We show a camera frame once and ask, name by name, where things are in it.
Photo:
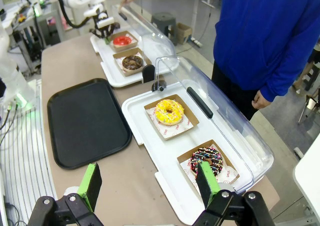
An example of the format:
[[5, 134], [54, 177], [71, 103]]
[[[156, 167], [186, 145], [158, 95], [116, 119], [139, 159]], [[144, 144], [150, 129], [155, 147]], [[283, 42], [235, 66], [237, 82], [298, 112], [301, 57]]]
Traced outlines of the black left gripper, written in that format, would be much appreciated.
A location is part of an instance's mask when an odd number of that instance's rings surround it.
[[115, 30], [120, 28], [119, 22], [114, 22], [108, 26], [108, 19], [109, 16], [106, 10], [100, 12], [99, 14], [93, 17], [94, 29], [91, 28], [89, 30], [90, 33], [92, 33], [99, 39], [103, 39], [107, 45], [109, 45], [111, 42], [110, 36], [114, 33]]

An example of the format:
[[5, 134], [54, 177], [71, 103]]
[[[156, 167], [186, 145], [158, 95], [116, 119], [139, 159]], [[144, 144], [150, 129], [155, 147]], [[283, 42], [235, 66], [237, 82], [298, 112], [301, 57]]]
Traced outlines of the person's left hand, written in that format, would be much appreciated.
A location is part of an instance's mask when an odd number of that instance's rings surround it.
[[254, 99], [251, 101], [253, 108], [260, 110], [271, 104], [270, 101], [266, 100], [260, 90], [254, 96]]

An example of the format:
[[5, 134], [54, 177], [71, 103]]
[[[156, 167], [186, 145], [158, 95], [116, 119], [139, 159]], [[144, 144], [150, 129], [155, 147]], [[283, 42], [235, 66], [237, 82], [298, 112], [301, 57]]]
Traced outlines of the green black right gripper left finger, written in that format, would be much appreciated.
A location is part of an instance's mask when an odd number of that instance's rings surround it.
[[75, 192], [55, 200], [41, 196], [35, 203], [28, 221], [29, 226], [101, 226], [95, 215], [95, 207], [102, 186], [102, 177], [97, 163], [90, 163], [80, 186]]

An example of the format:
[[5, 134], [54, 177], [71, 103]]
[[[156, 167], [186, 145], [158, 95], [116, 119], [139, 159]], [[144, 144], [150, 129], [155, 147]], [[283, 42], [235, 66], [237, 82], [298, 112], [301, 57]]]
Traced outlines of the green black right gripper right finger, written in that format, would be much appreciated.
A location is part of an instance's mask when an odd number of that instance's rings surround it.
[[238, 226], [275, 225], [260, 192], [248, 191], [240, 195], [220, 189], [208, 162], [199, 164], [195, 179], [205, 209], [194, 226], [220, 226], [224, 221], [234, 221]]

